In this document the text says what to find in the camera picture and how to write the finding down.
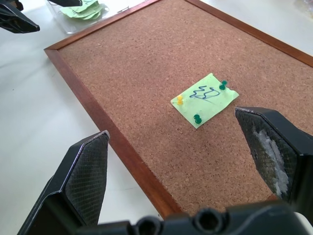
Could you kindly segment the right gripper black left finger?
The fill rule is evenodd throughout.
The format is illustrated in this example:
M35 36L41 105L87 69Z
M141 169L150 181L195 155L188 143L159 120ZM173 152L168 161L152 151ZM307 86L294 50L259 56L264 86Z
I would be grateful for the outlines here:
M73 144L48 180L19 230L20 235L74 235L97 225L107 185L110 134Z

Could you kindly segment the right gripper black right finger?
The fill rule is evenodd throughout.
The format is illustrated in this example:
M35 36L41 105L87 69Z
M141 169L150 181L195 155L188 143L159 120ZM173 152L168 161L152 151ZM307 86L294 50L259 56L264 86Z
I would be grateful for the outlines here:
M279 199L313 214L313 137L276 110L237 107L235 117L257 171Z

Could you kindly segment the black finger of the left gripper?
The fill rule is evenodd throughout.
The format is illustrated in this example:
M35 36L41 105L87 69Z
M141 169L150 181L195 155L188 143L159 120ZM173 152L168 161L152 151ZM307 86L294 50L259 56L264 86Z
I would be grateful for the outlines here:
M40 27L22 13L19 0L0 0L0 27L12 33L32 33Z
M49 2L52 2L62 7L74 7L83 5L81 0L49 0Z

